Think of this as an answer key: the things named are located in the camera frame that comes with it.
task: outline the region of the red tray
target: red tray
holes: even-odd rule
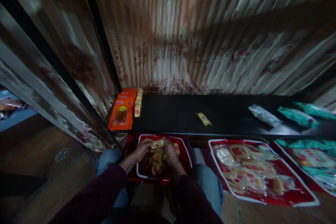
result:
[[[250,145],[267,145],[264,142],[252,141],[252,140],[229,140],[229,139],[217,139],[209,140],[207,146],[207,154],[205,155],[206,164],[213,169],[215,174],[219,177],[219,180],[222,183],[223,189],[230,192],[234,197],[241,200],[246,200],[255,203],[261,204],[273,204],[273,205],[289,205],[293,207],[313,207],[319,205],[319,200],[317,197],[310,191],[302,179],[297,175],[297,173],[284,161],[284,160],[275,160],[270,161],[276,171],[283,171],[283,174],[291,176],[295,179],[295,187],[301,189],[301,191],[288,191],[282,196],[274,197],[265,197],[260,196],[259,194],[237,194],[232,191],[227,179],[224,177],[222,171],[219,168],[218,162],[215,158],[214,152],[212,150],[213,145],[230,145],[230,144],[250,144]]]
[[[272,148],[278,150],[281,154],[281,157],[284,158],[286,162],[288,162],[288,164],[305,180],[309,189],[321,193],[326,193],[336,198],[335,193],[332,193],[325,189],[324,186],[317,180],[315,180],[313,176],[303,170],[301,166],[287,153],[287,151],[280,144],[278,144],[276,141],[273,141],[271,143],[271,146]]]
[[[151,134],[142,134],[139,136],[139,143],[140,141],[143,141],[145,138],[152,139],[153,141],[159,140],[161,138],[165,137],[166,139],[170,140],[172,143],[177,143],[180,148],[180,162],[182,166],[185,169],[185,172],[189,174],[193,168],[191,155],[188,152],[188,149],[184,143],[184,141],[176,136],[164,136],[164,135],[151,135]],[[147,170],[142,170],[139,163],[136,164],[136,174],[138,177],[146,179],[146,180],[156,180],[163,183],[174,181],[174,179],[170,176],[165,176],[166,174],[162,176],[153,176],[148,172]]]
[[[136,144],[138,144],[139,142],[139,137],[141,136],[142,134],[137,134],[137,133],[129,133],[127,135],[127,138],[126,138],[126,141],[125,141],[125,144],[124,144],[124,147],[123,147],[123,150],[122,150],[122,154],[121,154],[121,157],[124,159],[125,157],[127,157],[128,155],[131,154],[131,144],[132,142],[136,141]],[[160,138],[162,137],[165,137],[165,138],[168,138],[170,137],[169,135],[166,135],[166,134],[160,134]],[[191,163],[192,165],[194,164],[194,156],[193,156],[193,153],[192,153],[192,150],[191,150],[191,147],[188,143],[188,140],[187,140],[187,137],[185,135],[174,135],[172,137],[176,137],[176,138],[180,138],[183,140],[186,148],[187,148],[187,152],[189,154],[189,157],[191,159]],[[166,185],[169,183],[169,181],[163,181],[163,180],[153,180],[153,179],[147,179],[147,178],[141,178],[137,175],[137,171],[136,171],[136,166],[131,170],[131,172],[129,173],[128,175],[128,178],[129,180],[132,180],[132,181],[136,181],[136,182],[143,182],[143,183],[161,183],[162,185]]]

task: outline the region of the wooden floor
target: wooden floor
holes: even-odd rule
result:
[[[48,223],[96,176],[96,154],[55,126],[24,139],[1,155],[0,172],[37,176],[44,184],[29,197],[0,198],[1,212],[11,223]],[[66,158],[56,154],[69,148]]]
[[[64,148],[70,149],[66,158],[55,162],[56,154]],[[23,142],[17,140],[10,151],[1,155],[0,172],[38,176],[45,182],[29,197],[0,198],[3,215],[13,223],[48,223],[67,201],[95,178],[97,157],[96,153],[54,126]],[[165,193],[161,187],[141,184],[133,194],[131,209],[155,209],[173,223],[175,216]],[[316,195],[321,206],[291,208],[239,201],[225,193],[222,220],[225,224],[336,223],[336,199]]]

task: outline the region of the black shelf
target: black shelf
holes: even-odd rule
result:
[[[336,139],[336,120],[316,118],[316,129],[301,127],[277,111],[279,106],[292,107],[291,96],[252,95],[144,95],[141,118],[135,118],[128,133],[164,133],[264,138]],[[255,118],[248,106],[260,105],[283,123],[277,128]],[[212,126],[205,127],[196,116],[202,112]]]

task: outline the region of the hand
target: hand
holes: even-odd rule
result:
[[[132,155],[135,157],[135,160],[136,160],[137,163],[141,162],[141,160],[144,158],[146,153],[153,152],[152,142],[153,142],[152,139],[145,138],[143,141],[141,141],[138,144],[135,151],[132,153]]]
[[[167,154],[167,163],[170,166],[176,166],[180,161],[176,154],[175,145],[168,139],[164,139],[163,150]]]

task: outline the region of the knee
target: knee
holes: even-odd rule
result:
[[[107,149],[99,157],[99,164],[105,166],[107,163],[116,163],[120,158],[120,153],[116,149]]]
[[[191,172],[191,176],[198,181],[202,180],[217,180],[217,176],[211,168],[205,164],[196,164]]]

